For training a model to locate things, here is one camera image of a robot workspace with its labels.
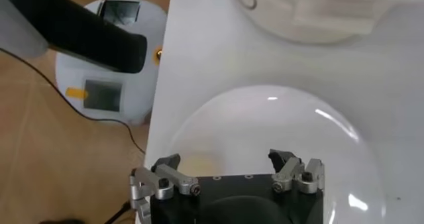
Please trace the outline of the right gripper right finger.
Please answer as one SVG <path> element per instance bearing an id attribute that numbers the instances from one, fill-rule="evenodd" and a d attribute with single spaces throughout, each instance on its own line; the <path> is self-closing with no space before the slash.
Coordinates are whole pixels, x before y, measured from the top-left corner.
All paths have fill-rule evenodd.
<path id="1" fill-rule="evenodd" d="M 272 174 L 272 189 L 277 194 L 293 189 L 303 194 L 316 194 L 325 189 L 325 165 L 312 158 L 307 165 L 294 153 L 270 149 L 268 158 L 275 173 Z"/>

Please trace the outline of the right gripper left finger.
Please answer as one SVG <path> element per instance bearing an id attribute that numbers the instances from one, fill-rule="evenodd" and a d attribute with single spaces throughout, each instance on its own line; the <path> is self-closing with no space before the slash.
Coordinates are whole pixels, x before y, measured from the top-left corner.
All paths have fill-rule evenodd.
<path id="1" fill-rule="evenodd" d="M 201 186 L 196 177 L 178 171 L 181 157 L 172 154 L 159 158 L 151 168 L 135 168 L 129 175 L 129 203 L 135 210 L 135 223 L 152 223 L 150 200 L 166 201 L 176 195 L 197 197 Z"/>

